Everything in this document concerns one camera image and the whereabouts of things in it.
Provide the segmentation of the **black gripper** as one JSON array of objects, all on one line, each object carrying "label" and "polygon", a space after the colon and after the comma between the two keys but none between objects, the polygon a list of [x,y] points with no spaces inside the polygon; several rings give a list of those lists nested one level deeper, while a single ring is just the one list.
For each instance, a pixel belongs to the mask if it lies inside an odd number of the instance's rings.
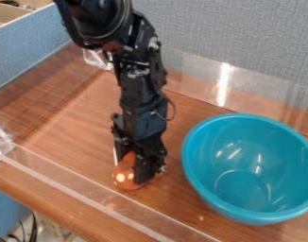
[{"label": "black gripper", "polygon": [[119,164],[130,151],[136,153],[134,181],[146,184],[156,174],[167,170],[167,148],[162,135],[167,130],[167,113],[114,113],[114,162]]}]

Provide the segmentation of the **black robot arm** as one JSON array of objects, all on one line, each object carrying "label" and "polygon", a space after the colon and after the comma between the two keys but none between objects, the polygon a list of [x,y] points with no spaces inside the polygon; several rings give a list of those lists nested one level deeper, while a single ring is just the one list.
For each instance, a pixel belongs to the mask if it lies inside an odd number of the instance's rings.
[{"label": "black robot arm", "polygon": [[114,66],[123,112],[111,116],[119,159],[135,155],[134,182],[147,183],[164,171],[167,148],[162,135],[171,121],[170,98],[162,88],[167,71],[162,43],[131,0],[54,0],[74,43],[102,50]]}]

